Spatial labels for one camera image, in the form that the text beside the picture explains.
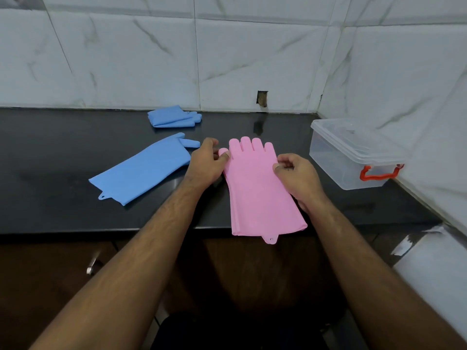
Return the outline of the person's left forearm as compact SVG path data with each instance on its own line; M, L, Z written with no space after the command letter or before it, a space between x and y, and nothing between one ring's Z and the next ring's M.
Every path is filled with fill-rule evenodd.
M29 350L138 350L196 205L216 180L185 176L142 229L59 312Z

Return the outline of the person's right hand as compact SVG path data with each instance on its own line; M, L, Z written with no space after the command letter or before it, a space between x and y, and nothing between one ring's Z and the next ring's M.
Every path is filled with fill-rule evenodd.
M330 200L324 193L318 173L306 158L284 153L277 156L277 161L292 164L292 170L277 178L304 212L314 216L329 209Z

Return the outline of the folded blue rubber glove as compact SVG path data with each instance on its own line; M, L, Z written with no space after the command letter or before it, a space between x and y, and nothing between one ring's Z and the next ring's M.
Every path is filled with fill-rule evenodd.
M171 106L148 112L154 128L186 128L201 123L202 115L196 111L183 111L180 106Z

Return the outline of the pink rubber glove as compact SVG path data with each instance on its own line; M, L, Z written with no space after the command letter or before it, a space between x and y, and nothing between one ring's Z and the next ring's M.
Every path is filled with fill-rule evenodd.
M280 235L305 230L297 204L273 172L277 155L259 138L230 139L224 176L229 189L233 236L260 236L275 244Z

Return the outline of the brown wooden cabinet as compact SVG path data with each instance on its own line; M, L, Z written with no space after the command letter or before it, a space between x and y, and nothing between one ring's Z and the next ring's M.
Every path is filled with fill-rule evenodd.
M0 350L26 350L91 279L96 251L104 264L134 233L0 236ZM259 237L188 232L157 316L239 314L256 321L284 313L337 324L347 302L313 233Z

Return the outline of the clear plastic box lid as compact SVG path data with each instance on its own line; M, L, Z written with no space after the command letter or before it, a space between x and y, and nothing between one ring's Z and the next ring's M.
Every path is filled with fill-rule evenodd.
M405 164L410 157L404 147L356 118L316 119L311 128L333 148L359 164Z

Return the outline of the person's dark clothing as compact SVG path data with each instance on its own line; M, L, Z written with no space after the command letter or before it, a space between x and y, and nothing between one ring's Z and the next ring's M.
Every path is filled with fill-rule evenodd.
M179 312L160 325L150 350L329 350L311 317L284 313L263 321L239 314Z

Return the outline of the flat blue rubber glove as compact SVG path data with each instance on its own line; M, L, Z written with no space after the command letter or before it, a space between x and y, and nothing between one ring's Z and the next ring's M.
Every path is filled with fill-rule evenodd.
M90 178L89 182L101 191L99 200L113 199L125 206L188 165L191 155L187 148L200 146L199 141L188 140L184 133L177 133Z

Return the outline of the clear plastic storage box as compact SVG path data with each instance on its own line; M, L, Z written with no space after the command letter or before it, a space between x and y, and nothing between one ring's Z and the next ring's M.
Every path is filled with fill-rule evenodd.
M343 153L333 148L319 134L314 132L312 134L309 155L344 190L378 188L388 181L361 181L359 179L360 172L368 164L359 164L347 158ZM371 166L373 168L367 173L368 175L389 174L393 172L396 165Z

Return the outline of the person's left hand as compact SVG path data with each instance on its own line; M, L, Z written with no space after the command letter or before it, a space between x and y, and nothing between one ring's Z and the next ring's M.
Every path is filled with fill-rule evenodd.
M207 137L196 149L190 159L190 164L183 179L183 183L199 191L205 191L223 173L224 169L216 169L215 160L219 151L216 146L219 141Z

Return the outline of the person's right forearm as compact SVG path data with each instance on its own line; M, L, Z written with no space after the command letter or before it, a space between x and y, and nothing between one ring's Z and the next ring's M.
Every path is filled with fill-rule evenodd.
M372 350L467 350L467 342L379 257L327 197L297 200Z

